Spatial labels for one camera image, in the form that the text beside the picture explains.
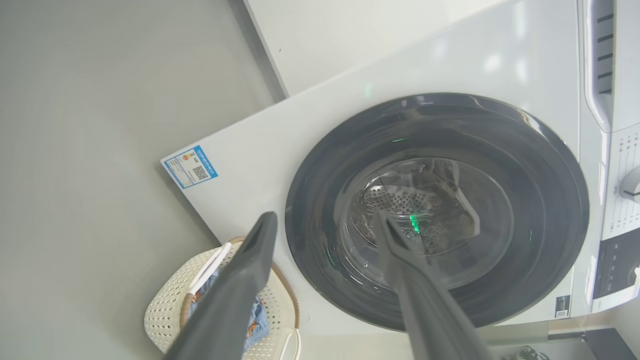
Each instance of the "silver dial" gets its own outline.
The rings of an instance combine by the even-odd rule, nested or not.
[[[620,195],[625,199],[640,202],[640,167],[631,170],[620,183]]]

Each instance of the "front-loading washing machine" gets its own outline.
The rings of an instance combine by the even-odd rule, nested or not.
[[[591,33],[612,19],[598,22],[594,12],[606,6],[585,4],[494,6],[162,164],[221,240],[277,213],[274,262],[299,300],[303,332],[404,329],[378,266],[377,209],[398,222],[476,326],[585,315],[594,289],[598,310],[614,306],[637,294],[637,282],[633,268],[623,282],[611,267],[622,274],[637,265],[612,265],[620,260],[613,248],[638,241],[605,244],[602,224],[620,215],[610,202],[640,198],[631,185],[640,176],[627,179],[630,200],[617,195],[609,149],[620,136],[636,144],[637,135],[628,126],[618,134],[607,113],[616,102],[597,87],[605,63],[588,55],[603,56],[596,45],[606,40]],[[626,161],[630,172],[635,160]],[[640,206],[609,238],[636,227],[631,213]]]

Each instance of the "washing machine door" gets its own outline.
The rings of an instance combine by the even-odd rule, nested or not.
[[[363,111],[326,135],[287,198],[287,241],[309,283],[343,311],[404,330],[378,262],[384,209],[473,323],[512,317],[568,273],[589,204],[570,150],[503,102],[424,94]]]

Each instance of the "blue and white sticker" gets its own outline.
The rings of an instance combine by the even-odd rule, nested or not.
[[[164,165],[183,189],[218,176],[199,145],[165,161]]]

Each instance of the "small black sticker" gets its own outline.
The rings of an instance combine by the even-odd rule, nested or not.
[[[556,318],[569,316],[569,300],[571,295],[559,296],[556,298]]]

